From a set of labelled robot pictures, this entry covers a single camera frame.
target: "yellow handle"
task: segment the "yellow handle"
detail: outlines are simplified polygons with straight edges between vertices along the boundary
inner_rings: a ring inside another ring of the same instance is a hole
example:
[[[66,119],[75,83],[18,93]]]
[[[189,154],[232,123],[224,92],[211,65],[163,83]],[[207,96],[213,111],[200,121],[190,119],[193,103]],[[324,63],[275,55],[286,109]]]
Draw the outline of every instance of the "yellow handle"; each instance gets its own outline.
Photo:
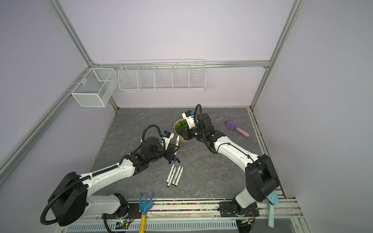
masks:
[[[141,217],[141,224],[140,224],[140,231],[139,231],[139,233],[144,233],[145,232],[145,218],[146,218],[146,215],[144,214]]]

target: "gray marble tabletop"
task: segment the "gray marble tabletop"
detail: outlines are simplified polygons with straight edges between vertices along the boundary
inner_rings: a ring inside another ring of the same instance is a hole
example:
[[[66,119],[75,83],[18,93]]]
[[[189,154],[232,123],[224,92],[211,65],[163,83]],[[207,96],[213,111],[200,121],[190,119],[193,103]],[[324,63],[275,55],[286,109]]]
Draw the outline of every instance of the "gray marble tabletop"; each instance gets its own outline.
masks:
[[[174,123],[181,119],[185,108],[121,108],[116,115],[102,148],[94,162],[92,171],[107,167],[139,144],[144,128],[151,124],[160,127],[161,132],[174,132]],[[233,142],[248,151],[261,154],[246,108],[203,108],[208,113],[216,130],[225,133]],[[245,137],[237,130],[225,127],[226,120],[234,120],[242,130],[250,134]],[[145,138],[158,136],[151,128]],[[244,172],[222,154],[212,154],[202,142],[195,139],[180,143],[177,153],[184,166],[177,187],[167,187],[166,179],[171,164],[164,158],[150,163],[149,168],[132,177],[110,184],[95,195],[121,193],[126,198],[137,198],[141,192],[155,193],[156,198],[233,198],[245,187]]]

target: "white label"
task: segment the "white label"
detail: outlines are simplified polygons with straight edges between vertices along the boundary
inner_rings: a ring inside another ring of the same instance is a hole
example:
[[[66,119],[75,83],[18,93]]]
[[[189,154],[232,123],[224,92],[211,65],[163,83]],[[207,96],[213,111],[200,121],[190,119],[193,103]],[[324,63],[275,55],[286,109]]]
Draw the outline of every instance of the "white label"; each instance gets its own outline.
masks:
[[[84,86],[84,84],[87,82],[87,78],[84,78],[83,81],[82,81],[82,85]]]

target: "pink handle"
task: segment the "pink handle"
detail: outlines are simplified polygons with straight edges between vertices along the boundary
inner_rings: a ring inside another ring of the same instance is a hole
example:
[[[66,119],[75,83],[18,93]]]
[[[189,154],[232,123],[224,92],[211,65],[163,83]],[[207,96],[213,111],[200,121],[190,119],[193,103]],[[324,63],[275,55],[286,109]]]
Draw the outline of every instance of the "pink handle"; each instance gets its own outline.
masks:
[[[240,133],[242,133],[243,135],[245,135],[247,138],[249,137],[249,134],[246,133],[245,131],[243,131],[242,129],[240,129],[240,128],[237,127],[236,130],[238,130]]]

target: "green succulent plant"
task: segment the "green succulent plant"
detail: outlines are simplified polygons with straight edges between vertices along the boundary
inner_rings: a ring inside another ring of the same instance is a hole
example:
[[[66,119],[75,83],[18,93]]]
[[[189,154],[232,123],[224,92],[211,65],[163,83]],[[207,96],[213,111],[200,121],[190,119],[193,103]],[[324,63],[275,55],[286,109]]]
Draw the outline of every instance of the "green succulent plant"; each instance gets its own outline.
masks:
[[[183,128],[184,126],[188,126],[188,123],[186,122],[186,120],[181,120],[179,121],[177,124],[176,124],[176,129],[180,129],[180,128]]]

